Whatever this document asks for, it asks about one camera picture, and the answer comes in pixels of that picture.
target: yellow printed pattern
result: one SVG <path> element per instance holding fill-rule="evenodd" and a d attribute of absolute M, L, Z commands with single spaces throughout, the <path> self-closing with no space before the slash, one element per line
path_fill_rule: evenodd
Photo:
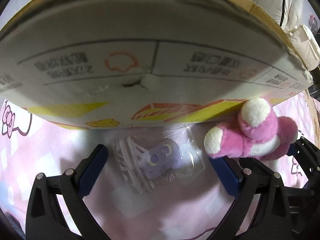
<path fill-rule="evenodd" d="M 170 117 L 188 112 L 200 105 L 176 103 L 151 103 L 138 112 L 131 119 L 139 121 L 164 121 Z"/>
<path fill-rule="evenodd" d="M 60 126 L 61 128 L 69 129 L 69 130 L 88 130 L 89 129 L 86 127 L 71 126 L 71 125 L 67 125 L 67 124 L 57 124 L 56 123 L 56 125 Z"/>
<path fill-rule="evenodd" d="M 92 127 L 104 128 L 104 127 L 117 127 L 120 122 L 114 120 L 113 118 L 102 119 L 99 121 L 91 121 L 86 122 L 85 124 L 90 125 Z"/>
<path fill-rule="evenodd" d="M 273 106 L 276 106 L 277 104 L 279 104 L 285 100 L 286 100 L 285 98 L 272 98 L 269 101 Z"/>
<path fill-rule="evenodd" d="M 239 110 L 245 100 L 217 100 L 213 103 L 195 108 L 191 113 L 175 116 L 165 122 L 204 122 L 214 117 Z"/>
<path fill-rule="evenodd" d="M 87 104 L 61 104 L 47 105 L 39 107 L 28 107 L 27 110 L 33 114 L 44 114 L 59 117 L 80 117 L 88 112 L 104 106 L 104 103 L 87 103 Z"/>

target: blue gripper pad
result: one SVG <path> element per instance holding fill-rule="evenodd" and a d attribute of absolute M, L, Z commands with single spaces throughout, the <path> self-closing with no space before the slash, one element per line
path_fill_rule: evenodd
<path fill-rule="evenodd" d="M 209 158 L 209 160 L 228 195 L 238 198 L 241 184 L 239 178 L 234 174 L 223 158 Z"/>
<path fill-rule="evenodd" d="M 79 179 L 78 196 L 80 198 L 90 194 L 100 172 L 107 162 L 107 159 L 108 149 L 102 144 L 99 144 L 92 154 L 87 159 L 84 159 L 87 162 L 87 168 Z"/>

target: purple plush toy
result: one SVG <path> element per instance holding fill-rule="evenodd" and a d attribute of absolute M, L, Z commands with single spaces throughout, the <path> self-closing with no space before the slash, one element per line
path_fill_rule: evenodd
<path fill-rule="evenodd" d="M 146 150 L 137 144 L 135 147 L 142 150 L 139 167 L 149 179 L 155 179 L 164 174 L 169 168 L 178 169 L 182 165 L 182 154 L 176 142 L 171 139 L 164 139 L 152 148 Z"/>

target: pink fabric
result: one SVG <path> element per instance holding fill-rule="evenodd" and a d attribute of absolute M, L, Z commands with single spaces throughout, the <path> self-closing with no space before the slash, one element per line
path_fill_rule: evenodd
<path fill-rule="evenodd" d="M 213 155 L 208 154 L 212 158 L 220 158 L 225 155 L 230 156 L 230 158 L 239 157 L 244 151 L 244 140 L 237 120 L 234 119 L 228 123 L 220 123 L 218 127 L 223 131 L 220 151 Z"/>
<path fill-rule="evenodd" d="M 14 121 L 7 122 L 9 116 L 4 115 L 7 106 L 15 114 Z M 301 93 L 274 110 L 278 116 L 292 117 L 304 136 L 314 142 L 311 117 Z M 10 102 L 0 110 L 0 117 L 3 116 L 7 119 L 3 120 L 0 134 L 0 207 L 14 215 L 23 229 L 28 198 L 37 173 L 60 175 L 67 168 L 75 168 L 98 143 L 109 147 L 112 140 L 142 130 L 66 130 Z M 201 149 L 204 135 L 212 127 L 212 123 L 192 126 Z M 139 195 L 127 187 L 110 152 L 107 164 L 84 202 L 113 240 L 204 240 L 233 200 L 221 186 L 209 161 L 204 159 L 204 162 L 203 172 Z M 293 157 L 284 156 L 265 164 L 281 174 L 286 186 L 303 187 L 307 181 Z M 70 228 L 77 232 L 61 197 L 59 201 Z M 246 230 L 253 212 L 252 208 L 240 231 Z"/>
<path fill-rule="evenodd" d="M 261 142 L 270 141 L 276 135 L 278 130 L 278 120 L 272 109 L 268 117 L 259 127 L 253 128 L 248 125 L 247 122 L 242 119 L 241 113 L 238 116 L 238 122 L 242 132 L 247 137 Z"/>
<path fill-rule="evenodd" d="M 298 126 L 290 117 L 281 116 L 278 118 L 278 133 L 282 143 L 292 143 L 297 136 Z"/>

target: cardboard box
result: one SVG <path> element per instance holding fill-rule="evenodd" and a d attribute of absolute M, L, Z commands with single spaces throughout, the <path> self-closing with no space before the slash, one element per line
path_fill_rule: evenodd
<path fill-rule="evenodd" d="M 312 84 L 251 0 L 33 0 L 0 58 L 0 96 L 70 129 L 220 120 Z"/>

